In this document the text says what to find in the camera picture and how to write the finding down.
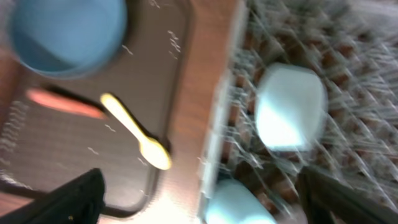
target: dark tray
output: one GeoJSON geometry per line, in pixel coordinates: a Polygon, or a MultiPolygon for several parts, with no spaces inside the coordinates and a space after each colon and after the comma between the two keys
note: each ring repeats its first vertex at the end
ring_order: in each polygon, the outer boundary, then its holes
{"type": "Polygon", "coordinates": [[[99,167],[106,181],[104,214],[128,217],[149,201],[158,170],[145,161],[136,138],[116,118],[102,121],[66,114],[25,97],[29,87],[47,85],[97,103],[102,93],[114,93],[148,132],[167,145],[191,8],[184,0],[128,5],[126,40],[100,72],[80,80],[24,75],[0,137],[2,191],[37,198],[99,167]]]}

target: blue cup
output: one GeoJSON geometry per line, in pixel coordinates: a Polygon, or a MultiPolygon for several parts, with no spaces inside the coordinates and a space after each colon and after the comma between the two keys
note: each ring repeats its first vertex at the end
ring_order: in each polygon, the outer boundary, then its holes
{"type": "Polygon", "coordinates": [[[20,61],[51,78],[80,78],[103,66],[120,47],[124,0],[18,0],[9,37],[20,61]]]}

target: plastic spoon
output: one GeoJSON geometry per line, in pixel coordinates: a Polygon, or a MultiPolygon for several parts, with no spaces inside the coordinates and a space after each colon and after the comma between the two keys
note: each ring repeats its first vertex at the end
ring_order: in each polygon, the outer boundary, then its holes
{"type": "Polygon", "coordinates": [[[165,148],[142,132],[118,99],[110,93],[104,93],[101,95],[101,103],[137,138],[140,152],[149,163],[162,170],[171,167],[172,161],[165,148]]]}

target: spoon handle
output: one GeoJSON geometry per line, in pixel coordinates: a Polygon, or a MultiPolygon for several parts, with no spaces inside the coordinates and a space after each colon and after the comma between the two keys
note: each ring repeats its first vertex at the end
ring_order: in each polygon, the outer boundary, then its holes
{"type": "Polygon", "coordinates": [[[125,107],[116,97],[110,93],[101,95],[101,103],[105,106],[113,116],[120,121],[125,127],[138,139],[139,142],[145,141],[147,136],[142,132],[137,123],[133,120],[125,107]]]}

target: wire rack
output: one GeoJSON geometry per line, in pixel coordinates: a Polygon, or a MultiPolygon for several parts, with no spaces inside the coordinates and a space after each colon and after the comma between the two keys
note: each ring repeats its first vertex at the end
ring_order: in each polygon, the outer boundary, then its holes
{"type": "Polygon", "coordinates": [[[398,212],[398,15],[395,1],[249,0],[230,69],[220,174],[292,216],[305,165],[398,212]],[[254,122],[256,86],[275,62],[310,68],[328,92],[323,137],[309,151],[272,152],[254,122]]]}

